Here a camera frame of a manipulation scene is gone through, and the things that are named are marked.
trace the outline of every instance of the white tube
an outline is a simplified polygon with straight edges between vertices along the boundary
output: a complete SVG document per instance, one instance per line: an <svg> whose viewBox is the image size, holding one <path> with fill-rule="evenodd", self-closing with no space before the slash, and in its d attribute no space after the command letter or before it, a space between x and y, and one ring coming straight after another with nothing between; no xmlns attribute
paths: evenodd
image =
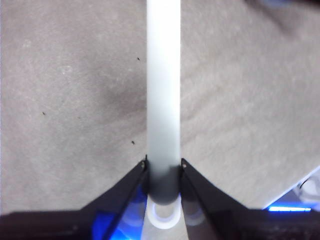
<svg viewBox="0 0 320 240"><path fill-rule="evenodd" d="M146 214L150 223L158 229L173 228L180 220L181 216L181 197L178 195L174 202L173 212L168 217L160 217L156 212L156 204L150 200L146 207Z"/></svg>
<svg viewBox="0 0 320 240"><path fill-rule="evenodd" d="M149 195L161 205L179 194L180 31L180 0L147 0Z"/></svg>

